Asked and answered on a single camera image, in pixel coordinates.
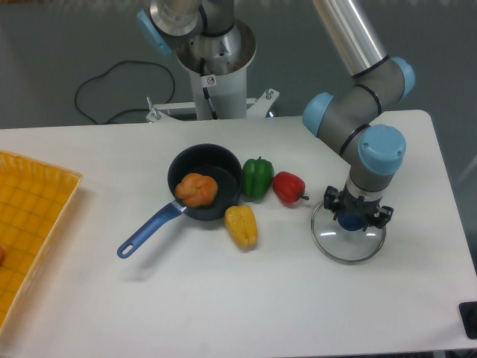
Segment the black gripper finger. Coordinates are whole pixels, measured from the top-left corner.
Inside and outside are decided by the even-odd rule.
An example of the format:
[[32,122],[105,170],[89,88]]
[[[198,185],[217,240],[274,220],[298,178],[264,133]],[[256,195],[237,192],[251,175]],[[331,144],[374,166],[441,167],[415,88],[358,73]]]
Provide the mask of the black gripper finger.
[[323,207],[333,214],[336,221],[341,211],[341,193],[333,186],[328,186],[323,194]]
[[389,206],[376,205],[365,207],[363,230],[367,230],[369,227],[384,228],[392,219],[393,213],[393,207]]

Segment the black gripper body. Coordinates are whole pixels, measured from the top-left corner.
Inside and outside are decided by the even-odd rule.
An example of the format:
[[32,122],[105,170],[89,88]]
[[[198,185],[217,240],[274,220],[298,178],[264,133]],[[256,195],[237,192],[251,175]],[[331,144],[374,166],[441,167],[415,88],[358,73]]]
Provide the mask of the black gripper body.
[[343,215],[371,216],[377,211],[381,198],[373,201],[367,201],[363,195],[358,198],[352,196],[348,191],[343,190],[338,196],[340,204],[337,217]]

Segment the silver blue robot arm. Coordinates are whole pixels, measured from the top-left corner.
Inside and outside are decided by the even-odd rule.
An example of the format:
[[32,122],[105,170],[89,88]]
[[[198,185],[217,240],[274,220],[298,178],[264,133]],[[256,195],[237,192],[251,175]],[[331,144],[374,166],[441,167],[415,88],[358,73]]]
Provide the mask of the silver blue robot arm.
[[[315,8],[354,81],[343,95],[316,95],[303,111],[306,128],[350,165],[344,188],[328,188],[323,205],[345,230],[383,228],[393,210],[381,199],[402,164],[405,139],[373,120],[413,89],[414,70],[388,55],[357,1],[316,1]],[[175,53],[189,71],[199,119],[246,116],[246,69],[256,44],[234,10],[232,1],[153,1],[136,15],[151,46]]]

